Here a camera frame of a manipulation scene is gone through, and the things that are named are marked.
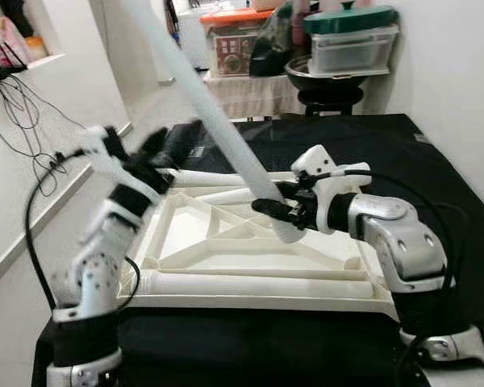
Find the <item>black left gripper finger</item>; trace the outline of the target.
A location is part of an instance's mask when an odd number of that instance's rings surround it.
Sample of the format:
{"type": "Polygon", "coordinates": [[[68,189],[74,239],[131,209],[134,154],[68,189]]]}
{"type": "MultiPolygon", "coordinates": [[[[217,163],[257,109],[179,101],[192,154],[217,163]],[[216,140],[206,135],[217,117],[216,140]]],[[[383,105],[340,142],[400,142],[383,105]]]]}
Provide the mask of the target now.
{"type": "Polygon", "coordinates": [[[165,151],[169,130],[165,127],[150,133],[139,150],[136,151],[136,162],[139,164],[169,164],[169,156],[165,151]]]}
{"type": "Polygon", "coordinates": [[[204,124],[201,121],[191,121],[169,130],[162,147],[162,166],[183,166],[203,132],[204,124]]]}

